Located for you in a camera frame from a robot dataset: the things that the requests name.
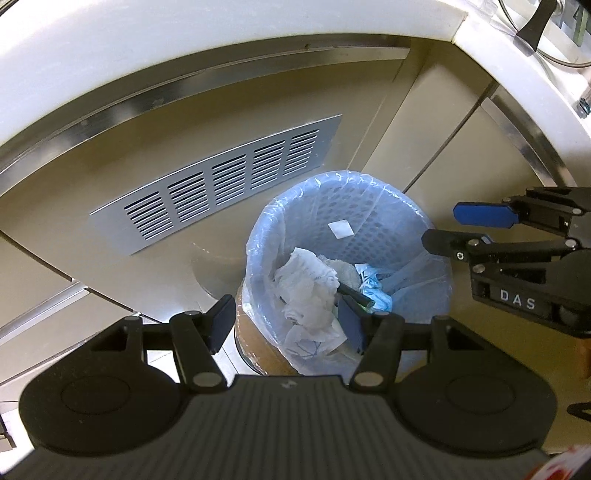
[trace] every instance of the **crumpled tissue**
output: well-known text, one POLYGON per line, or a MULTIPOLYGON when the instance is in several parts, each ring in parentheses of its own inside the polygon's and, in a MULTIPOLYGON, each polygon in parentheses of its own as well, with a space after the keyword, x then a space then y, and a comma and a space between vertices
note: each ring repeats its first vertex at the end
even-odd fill
POLYGON ((322 260, 324 265, 332 268, 336 272, 336 277, 339 279, 340 283, 344 283, 353 290, 359 290, 359 287, 361 287, 361 279, 353 265, 344 260, 331 260, 324 255, 318 255, 318 258, 322 260))
POLYGON ((284 302, 283 313, 294 323, 284 346, 311 358, 335 350, 346 339, 333 313, 339 279, 313 252, 296 248, 275 272, 275 294, 284 302))

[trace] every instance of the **wire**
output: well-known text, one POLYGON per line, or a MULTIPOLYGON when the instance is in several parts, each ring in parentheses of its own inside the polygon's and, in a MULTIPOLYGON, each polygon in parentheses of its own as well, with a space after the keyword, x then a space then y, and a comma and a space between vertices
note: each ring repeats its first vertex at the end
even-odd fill
MULTIPOLYGON (((519 31, 519 28, 517 28, 517 25, 515 25, 515 22, 513 22, 513 19, 511 18, 511 16, 509 15, 509 12, 507 11, 507 7, 505 5, 505 0, 499 0, 499 4, 501 6, 501 10, 503 10, 503 13, 507 17, 507 20, 509 20, 509 23, 511 24, 511 26, 515 29, 516 32, 519 31)), ((586 69, 588 67, 591 67, 591 61, 585 61, 582 63, 571 63, 569 61, 557 59, 542 50, 537 50, 537 53, 539 53, 541 56, 543 56, 546 60, 553 61, 554 63, 557 63, 558 65, 562 65, 563 67, 568 67, 571 69, 586 69)))

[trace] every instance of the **white countertop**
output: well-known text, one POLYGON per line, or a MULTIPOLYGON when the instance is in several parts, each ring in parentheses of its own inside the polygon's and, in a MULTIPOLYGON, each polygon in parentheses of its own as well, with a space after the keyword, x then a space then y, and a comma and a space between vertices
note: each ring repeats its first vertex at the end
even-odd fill
POLYGON ((578 184, 590 182, 591 127, 569 104, 586 81, 526 57, 512 32, 498 19, 483 20, 469 0, 20 0, 0 17, 0 145, 65 103, 148 66, 321 33, 452 41, 523 106, 578 184))

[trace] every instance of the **white trash bin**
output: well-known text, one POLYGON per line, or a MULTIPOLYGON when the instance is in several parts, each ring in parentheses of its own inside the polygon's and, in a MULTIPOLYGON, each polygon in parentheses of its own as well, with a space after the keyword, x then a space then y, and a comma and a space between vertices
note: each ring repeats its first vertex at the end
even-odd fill
MULTIPOLYGON (((449 311, 452 271, 447 258, 428 254, 421 236, 433 228, 420 208, 399 190, 354 171, 322 173, 276 197, 262 211, 246 246, 243 308, 267 341, 303 375, 341 375, 348 382, 361 356, 345 342, 337 350, 303 358, 284 348, 293 327, 273 288, 275 270, 295 247, 351 264, 393 269, 382 280, 393 312, 407 322, 430 323, 449 311), (329 223, 347 220, 353 236, 337 239, 329 223)), ((404 352, 400 371, 420 359, 404 352)))

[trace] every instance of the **metal vent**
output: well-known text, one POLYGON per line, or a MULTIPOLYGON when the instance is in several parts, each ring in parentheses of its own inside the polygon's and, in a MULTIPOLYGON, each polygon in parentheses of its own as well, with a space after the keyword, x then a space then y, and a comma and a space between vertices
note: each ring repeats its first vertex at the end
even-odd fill
POLYGON ((131 255, 187 225, 322 165, 341 115, 260 138, 154 180, 90 214, 131 255))

